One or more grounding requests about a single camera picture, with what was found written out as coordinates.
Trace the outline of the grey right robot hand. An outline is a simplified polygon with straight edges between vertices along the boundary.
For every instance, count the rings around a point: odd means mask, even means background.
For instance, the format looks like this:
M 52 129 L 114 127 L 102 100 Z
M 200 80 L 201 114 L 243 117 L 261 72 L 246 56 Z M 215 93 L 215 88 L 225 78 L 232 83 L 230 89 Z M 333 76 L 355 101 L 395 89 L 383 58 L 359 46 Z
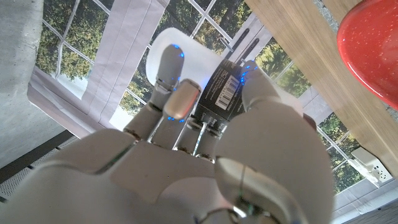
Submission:
M 299 102 L 256 62 L 240 74 L 244 112 L 208 161 L 103 129 L 34 169 L 2 223 L 329 223 L 330 161 Z

